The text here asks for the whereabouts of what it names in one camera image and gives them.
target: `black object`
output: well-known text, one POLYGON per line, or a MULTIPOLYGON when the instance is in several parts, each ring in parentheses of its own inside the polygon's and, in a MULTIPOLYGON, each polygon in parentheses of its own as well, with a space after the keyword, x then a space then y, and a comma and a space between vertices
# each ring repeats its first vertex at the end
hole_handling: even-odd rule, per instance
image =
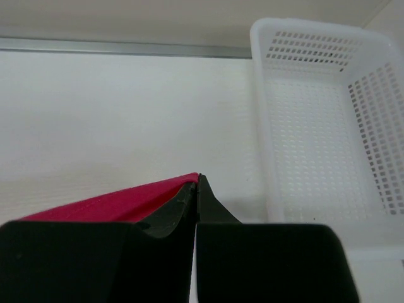
POLYGON ((324 225, 243 225, 204 175, 135 223, 0 228, 0 302, 187 302, 196 233, 200 303, 358 302, 324 225))

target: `white wall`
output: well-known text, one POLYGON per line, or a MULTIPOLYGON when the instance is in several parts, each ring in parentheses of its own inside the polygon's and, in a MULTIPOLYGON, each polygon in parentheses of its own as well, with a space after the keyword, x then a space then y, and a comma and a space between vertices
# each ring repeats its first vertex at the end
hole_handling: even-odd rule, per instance
POLYGON ((0 52, 0 224, 189 172, 266 222, 250 60, 0 52))
POLYGON ((374 17, 366 29, 392 36, 404 53, 404 0, 392 0, 374 17))
POLYGON ((389 0, 1 0, 0 36, 249 46, 262 17, 364 26, 389 0))

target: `white shelf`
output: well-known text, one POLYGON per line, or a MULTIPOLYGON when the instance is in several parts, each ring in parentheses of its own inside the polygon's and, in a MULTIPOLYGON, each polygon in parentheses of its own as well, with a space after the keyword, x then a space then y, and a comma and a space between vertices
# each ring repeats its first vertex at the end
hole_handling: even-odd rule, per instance
MULTIPOLYGON (((250 60, 0 52, 0 67, 1 223, 192 171, 267 221, 250 60)), ((387 263, 352 264, 364 302, 403 296, 387 263)))

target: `white plastic basket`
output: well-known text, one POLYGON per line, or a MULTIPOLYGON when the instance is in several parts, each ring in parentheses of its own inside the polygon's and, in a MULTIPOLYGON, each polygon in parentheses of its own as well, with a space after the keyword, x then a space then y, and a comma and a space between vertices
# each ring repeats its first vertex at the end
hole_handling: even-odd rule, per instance
POLYGON ((354 259, 404 258, 397 46, 361 28, 271 18, 252 26, 251 45, 270 221, 328 224, 354 259))

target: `red fabric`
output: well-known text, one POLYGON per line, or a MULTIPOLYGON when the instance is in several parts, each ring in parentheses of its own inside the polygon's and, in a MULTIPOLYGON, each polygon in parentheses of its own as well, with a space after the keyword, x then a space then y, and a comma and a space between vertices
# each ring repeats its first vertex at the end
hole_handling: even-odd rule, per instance
POLYGON ((173 198, 187 182, 198 182, 192 173, 173 179, 123 189, 114 193, 59 206, 22 220, 56 222, 137 222, 173 198))

